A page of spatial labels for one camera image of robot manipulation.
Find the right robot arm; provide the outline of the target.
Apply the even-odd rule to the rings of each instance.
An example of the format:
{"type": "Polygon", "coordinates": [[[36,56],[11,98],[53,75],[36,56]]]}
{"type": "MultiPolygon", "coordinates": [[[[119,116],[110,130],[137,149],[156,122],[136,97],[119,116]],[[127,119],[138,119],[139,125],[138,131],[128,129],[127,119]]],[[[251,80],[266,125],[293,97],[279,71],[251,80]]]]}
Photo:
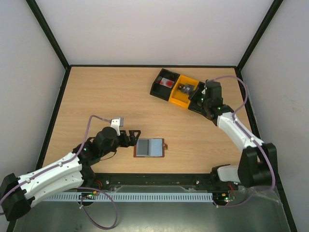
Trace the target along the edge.
{"type": "Polygon", "coordinates": [[[270,186],[273,189],[276,184],[276,148],[250,132],[237,118],[236,112],[223,103],[221,84],[215,81],[199,83],[189,92],[188,99],[193,111],[212,121],[241,151],[237,166],[215,167],[211,185],[222,189],[227,182],[235,182],[247,188],[270,186]]]}

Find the brown leather card holder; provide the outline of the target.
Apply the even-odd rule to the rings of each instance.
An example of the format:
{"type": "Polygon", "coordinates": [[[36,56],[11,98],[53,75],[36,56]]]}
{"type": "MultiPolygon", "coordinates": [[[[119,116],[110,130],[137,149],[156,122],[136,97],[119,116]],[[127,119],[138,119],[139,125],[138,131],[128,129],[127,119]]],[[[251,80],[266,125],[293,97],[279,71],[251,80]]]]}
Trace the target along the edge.
{"type": "Polygon", "coordinates": [[[138,139],[134,146],[134,158],[163,158],[168,145],[163,138],[138,139]]]}

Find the dark credit card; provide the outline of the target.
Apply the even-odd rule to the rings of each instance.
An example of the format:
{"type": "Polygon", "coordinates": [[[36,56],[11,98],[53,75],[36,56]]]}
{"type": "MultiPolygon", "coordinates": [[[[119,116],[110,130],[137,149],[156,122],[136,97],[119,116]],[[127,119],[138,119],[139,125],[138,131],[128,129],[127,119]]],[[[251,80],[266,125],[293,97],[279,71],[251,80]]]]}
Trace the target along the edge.
{"type": "Polygon", "coordinates": [[[183,94],[189,95],[195,89],[194,85],[191,84],[179,84],[177,90],[183,94]]]}

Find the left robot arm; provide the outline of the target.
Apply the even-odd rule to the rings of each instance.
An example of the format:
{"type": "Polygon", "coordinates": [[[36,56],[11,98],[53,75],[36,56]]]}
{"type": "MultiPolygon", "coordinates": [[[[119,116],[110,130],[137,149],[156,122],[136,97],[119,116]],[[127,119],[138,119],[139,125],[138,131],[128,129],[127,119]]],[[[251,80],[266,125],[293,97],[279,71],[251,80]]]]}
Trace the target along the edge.
{"type": "Polygon", "coordinates": [[[41,201],[58,193],[90,187],[95,179],[91,166],[100,162],[119,147],[135,146],[140,130],[121,130],[104,127],[95,137],[89,137],[61,159],[31,173],[4,177],[0,186],[2,216],[14,221],[41,201]]]}

